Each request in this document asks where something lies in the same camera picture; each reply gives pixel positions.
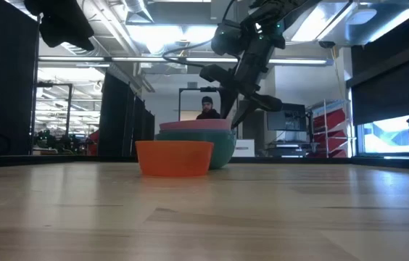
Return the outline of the long ceiling light strip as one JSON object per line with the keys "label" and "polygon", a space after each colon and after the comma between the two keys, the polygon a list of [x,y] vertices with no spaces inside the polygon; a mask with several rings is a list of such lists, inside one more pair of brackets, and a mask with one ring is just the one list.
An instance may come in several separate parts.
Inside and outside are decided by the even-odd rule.
{"label": "long ceiling light strip", "polygon": [[[168,63],[185,62],[196,64],[228,63],[235,64],[237,58],[233,57],[61,57],[61,56],[40,56],[39,62],[140,62],[140,63]],[[305,58],[278,58],[269,59],[269,65],[331,65],[332,59],[305,59]]]}

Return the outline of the orange plastic bowl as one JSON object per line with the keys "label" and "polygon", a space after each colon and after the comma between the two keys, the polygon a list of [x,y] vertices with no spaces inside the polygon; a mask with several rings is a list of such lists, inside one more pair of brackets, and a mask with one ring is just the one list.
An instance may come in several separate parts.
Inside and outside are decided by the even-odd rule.
{"label": "orange plastic bowl", "polygon": [[141,174],[161,178],[206,176],[213,143],[206,141],[137,141]]}

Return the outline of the black room divider panels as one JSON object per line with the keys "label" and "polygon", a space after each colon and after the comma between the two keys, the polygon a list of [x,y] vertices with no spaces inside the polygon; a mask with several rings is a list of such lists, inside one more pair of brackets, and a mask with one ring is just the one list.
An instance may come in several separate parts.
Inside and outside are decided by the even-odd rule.
{"label": "black room divider panels", "polygon": [[105,74],[97,154],[101,157],[137,157],[136,143],[154,139],[155,116],[131,86]]}

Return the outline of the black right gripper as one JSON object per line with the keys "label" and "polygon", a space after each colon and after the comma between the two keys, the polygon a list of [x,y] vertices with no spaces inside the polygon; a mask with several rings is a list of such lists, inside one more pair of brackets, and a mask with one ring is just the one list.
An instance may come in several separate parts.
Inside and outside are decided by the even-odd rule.
{"label": "black right gripper", "polygon": [[238,109],[232,119],[232,128],[237,128],[244,119],[260,108],[269,112],[277,112],[282,108],[282,102],[274,96],[262,95],[258,91],[261,76],[267,73],[268,60],[274,46],[271,43],[251,43],[243,53],[236,72],[224,70],[218,65],[206,65],[199,76],[209,82],[220,84],[220,117],[226,119],[230,114],[238,95],[248,99],[240,100]]}

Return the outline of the small white box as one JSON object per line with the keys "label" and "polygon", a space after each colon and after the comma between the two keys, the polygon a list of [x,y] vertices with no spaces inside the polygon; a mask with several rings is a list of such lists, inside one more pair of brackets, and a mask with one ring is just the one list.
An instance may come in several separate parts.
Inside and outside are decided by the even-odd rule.
{"label": "small white box", "polygon": [[237,139],[233,157],[255,157],[255,140]]}

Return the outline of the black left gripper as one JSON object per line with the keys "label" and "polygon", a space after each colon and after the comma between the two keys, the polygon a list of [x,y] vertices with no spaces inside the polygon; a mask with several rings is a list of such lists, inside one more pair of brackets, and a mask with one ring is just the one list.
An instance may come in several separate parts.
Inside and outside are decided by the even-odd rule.
{"label": "black left gripper", "polygon": [[71,21],[54,14],[44,14],[39,30],[43,41],[49,47],[69,43],[85,51],[94,50],[94,45],[90,41],[94,31],[86,18],[75,17],[75,20]]}

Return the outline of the pink plastic bowl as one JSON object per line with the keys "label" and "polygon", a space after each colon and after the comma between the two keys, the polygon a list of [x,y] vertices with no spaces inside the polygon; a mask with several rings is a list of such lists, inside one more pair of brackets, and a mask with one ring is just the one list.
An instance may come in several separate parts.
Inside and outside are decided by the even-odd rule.
{"label": "pink plastic bowl", "polygon": [[225,119],[184,120],[160,124],[161,131],[175,130],[227,130],[231,122]]}

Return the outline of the black computer monitor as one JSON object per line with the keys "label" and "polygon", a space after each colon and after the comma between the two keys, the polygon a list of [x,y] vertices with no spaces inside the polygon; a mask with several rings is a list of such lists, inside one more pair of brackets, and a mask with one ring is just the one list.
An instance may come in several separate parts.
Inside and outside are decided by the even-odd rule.
{"label": "black computer monitor", "polygon": [[306,111],[303,104],[283,104],[282,110],[267,113],[269,131],[306,131]]}

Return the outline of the opaque green plastic bowl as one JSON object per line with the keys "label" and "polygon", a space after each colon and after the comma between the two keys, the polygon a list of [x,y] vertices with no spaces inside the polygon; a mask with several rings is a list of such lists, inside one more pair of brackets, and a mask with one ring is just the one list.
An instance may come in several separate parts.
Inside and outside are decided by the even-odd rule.
{"label": "opaque green plastic bowl", "polygon": [[210,169],[216,170],[229,163],[236,147],[236,134],[232,130],[161,130],[155,135],[158,141],[207,141],[213,143]]}

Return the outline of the large black partition panel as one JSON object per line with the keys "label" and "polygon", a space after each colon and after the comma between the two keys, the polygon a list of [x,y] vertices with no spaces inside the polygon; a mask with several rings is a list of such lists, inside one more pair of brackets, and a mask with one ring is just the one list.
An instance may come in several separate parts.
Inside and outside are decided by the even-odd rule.
{"label": "large black partition panel", "polygon": [[0,0],[0,154],[30,148],[37,23]]}

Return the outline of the person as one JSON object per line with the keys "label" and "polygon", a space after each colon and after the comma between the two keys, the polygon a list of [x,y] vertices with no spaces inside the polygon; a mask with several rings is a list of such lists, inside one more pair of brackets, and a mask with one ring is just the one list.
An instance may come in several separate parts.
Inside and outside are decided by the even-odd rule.
{"label": "person", "polygon": [[213,108],[213,100],[209,96],[202,98],[202,112],[197,120],[220,119],[220,114]]}

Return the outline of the red and white shelving rack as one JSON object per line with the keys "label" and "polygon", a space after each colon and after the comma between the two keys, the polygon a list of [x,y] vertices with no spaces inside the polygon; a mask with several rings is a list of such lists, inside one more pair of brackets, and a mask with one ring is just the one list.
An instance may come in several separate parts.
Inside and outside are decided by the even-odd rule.
{"label": "red and white shelving rack", "polygon": [[324,99],[307,107],[312,158],[349,158],[354,154],[351,103],[347,99]]}

